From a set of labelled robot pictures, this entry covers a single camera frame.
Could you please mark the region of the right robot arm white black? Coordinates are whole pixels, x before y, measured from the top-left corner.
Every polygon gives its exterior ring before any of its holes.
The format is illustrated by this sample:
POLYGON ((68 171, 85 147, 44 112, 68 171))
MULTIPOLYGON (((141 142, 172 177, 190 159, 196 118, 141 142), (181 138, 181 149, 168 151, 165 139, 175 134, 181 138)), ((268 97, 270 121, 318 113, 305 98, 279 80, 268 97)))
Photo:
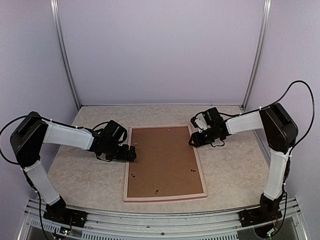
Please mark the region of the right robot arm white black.
POLYGON ((249 113, 227 115, 212 107, 197 113, 190 119, 196 132, 191 134, 189 145, 199 148, 205 145, 214 147, 215 140, 224 142, 228 136, 242 132, 263 130, 270 148, 268 180, 260 197, 260 207, 256 218, 266 222, 279 207, 285 194, 285 183, 290 172, 290 158, 298 127, 280 103, 274 103, 249 113))

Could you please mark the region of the right aluminium corner post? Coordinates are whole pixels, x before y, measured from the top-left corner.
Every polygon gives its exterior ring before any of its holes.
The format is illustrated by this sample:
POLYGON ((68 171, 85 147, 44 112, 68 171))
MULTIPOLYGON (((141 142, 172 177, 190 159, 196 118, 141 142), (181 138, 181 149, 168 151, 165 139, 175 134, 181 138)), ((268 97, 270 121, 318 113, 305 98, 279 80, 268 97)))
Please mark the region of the right aluminium corner post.
POLYGON ((247 110, 253 90, 254 90, 254 85, 256 82, 261 58, 263 55, 264 43, 267 35, 268 23, 269 23, 270 13, 271 13, 271 6, 272 6, 271 0, 263 1, 263 11, 262 11, 261 23, 259 28, 257 46, 256 46, 255 55, 253 59, 253 65, 249 75, 249 82, 246 88, 244 99, 241 105, 241 109, 243 111, 247 110))

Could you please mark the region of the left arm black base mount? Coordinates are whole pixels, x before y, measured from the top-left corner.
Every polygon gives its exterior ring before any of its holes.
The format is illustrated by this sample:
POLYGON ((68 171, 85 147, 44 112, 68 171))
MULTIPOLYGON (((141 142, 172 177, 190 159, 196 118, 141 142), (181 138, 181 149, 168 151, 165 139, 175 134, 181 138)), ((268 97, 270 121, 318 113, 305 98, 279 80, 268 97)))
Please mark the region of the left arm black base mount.
POLYGON ((67 207, 47 206, 43 214, 46 220, 70 227, 83 228, 85 226, 88 214, 85 211, 75 210, 67 207))

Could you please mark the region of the front aluminium rail base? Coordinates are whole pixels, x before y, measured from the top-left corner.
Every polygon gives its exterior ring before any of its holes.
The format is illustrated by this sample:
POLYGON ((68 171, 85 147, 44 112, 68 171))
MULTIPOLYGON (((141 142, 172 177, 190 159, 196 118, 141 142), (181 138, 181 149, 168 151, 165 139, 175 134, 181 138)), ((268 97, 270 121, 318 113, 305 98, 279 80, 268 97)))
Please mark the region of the front aluminium rail base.
POLYGON ((17 240, 252 240, 263 224, 243 227, 240 208, 193 213, 134 213, 79 207, 87 212, 83 227, 39 219, 39 201, 30 199, 19 224, 17 240))

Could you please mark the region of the aluminium corner post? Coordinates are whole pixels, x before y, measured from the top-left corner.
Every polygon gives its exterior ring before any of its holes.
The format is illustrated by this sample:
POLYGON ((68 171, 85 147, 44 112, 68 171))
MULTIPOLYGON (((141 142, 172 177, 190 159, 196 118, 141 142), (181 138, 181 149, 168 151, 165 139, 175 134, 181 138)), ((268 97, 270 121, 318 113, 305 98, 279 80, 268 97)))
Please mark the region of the aluminium corner post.
POLYGON ((255 55, 253 59, 253 65, 249 75, 249 82, 246 88, 244 99, 241 105, 241 109, 243 111, 247 110, 253 90, 254 90, 254 85, 256 82, 261 58, 263 55, 264 43, 267 35, 268 23, 269 23, 270 13, 271 13, 271 6, 272 6, 271 0, 263 1, 263 11, 262 11, 261 23, 259 28, 257 46, 256 46, 255 55))
POLYGON ((67 78, 67 84, 69 86, 74 105, 77 111, 79 111, 82 105, 81 105, 80 97, 79 97, 78 90, 73 78, 73 74, 72 74, 72 70, 71 70, 71 66, 68 58, 67 48, 66 48, 64 34, 63 34, 62 21, 60 17, 59 2, 57 0, 50 0, 50 8, 51 8, 53 24, 54 24, 55 32, 57 36, 57 43, 60 51, 60 56, 61 56, 64 71, 66 74, 66 78, 67 78))

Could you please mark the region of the left aluminium corner post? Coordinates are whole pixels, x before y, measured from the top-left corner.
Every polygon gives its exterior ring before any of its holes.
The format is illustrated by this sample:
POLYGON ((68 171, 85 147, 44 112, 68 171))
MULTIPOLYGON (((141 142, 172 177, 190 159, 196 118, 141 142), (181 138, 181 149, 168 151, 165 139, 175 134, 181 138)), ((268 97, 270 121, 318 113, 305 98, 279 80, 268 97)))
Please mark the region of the left aluminium corner post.
POLYGON ((57 43, 60 51, 60 56, 61 56, 64 71, 66 74, 66 78, 67 78, 67 84, 69 86, 74 105, 77 111, 79 111, 82 105, 81 105, 80 97, 79 97, 78 90, 73 78, 73 74, 72 74, 72 70, 71 70, 71 66, 68 58, 67 48, 66 48, 64 34, 63 34, 62 21, 60 17, 59 2, 57 0, 50 0, 50 8, 51 8, 53 24, 54 24, 55 32, 57 36, 57 43))

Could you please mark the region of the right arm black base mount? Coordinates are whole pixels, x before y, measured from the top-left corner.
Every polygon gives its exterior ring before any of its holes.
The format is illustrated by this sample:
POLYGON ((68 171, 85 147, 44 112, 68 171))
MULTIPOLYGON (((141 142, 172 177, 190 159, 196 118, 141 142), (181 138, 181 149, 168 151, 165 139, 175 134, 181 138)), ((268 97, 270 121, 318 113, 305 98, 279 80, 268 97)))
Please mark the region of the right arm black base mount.
POLYGON ((279 208, 272 212, 263 212, 260 207, 257 207, 241 210, 238 216, 241 226, 248 227, 280 219, 283 215, 279 208))

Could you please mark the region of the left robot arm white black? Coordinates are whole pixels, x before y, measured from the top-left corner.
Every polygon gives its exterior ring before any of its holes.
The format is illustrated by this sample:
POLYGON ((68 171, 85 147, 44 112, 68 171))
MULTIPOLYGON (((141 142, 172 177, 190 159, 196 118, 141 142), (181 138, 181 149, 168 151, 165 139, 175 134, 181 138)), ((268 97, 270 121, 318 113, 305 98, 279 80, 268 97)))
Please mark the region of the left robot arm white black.
POLYGON ((20 123, 9 139, 15 163, 45 202, 46 213, 61 223, 70 218, 70 211, 48 176, 48 166, 52 164, 42 163, 42 153, 53 150, 56 155, 66 146, 93 153, 103 162, 133 162, 137 158, 135 146, 125 143, 127 129, 114 120, 89 128, 54 121, 31 111, 11 122, 17 121, 20 123))

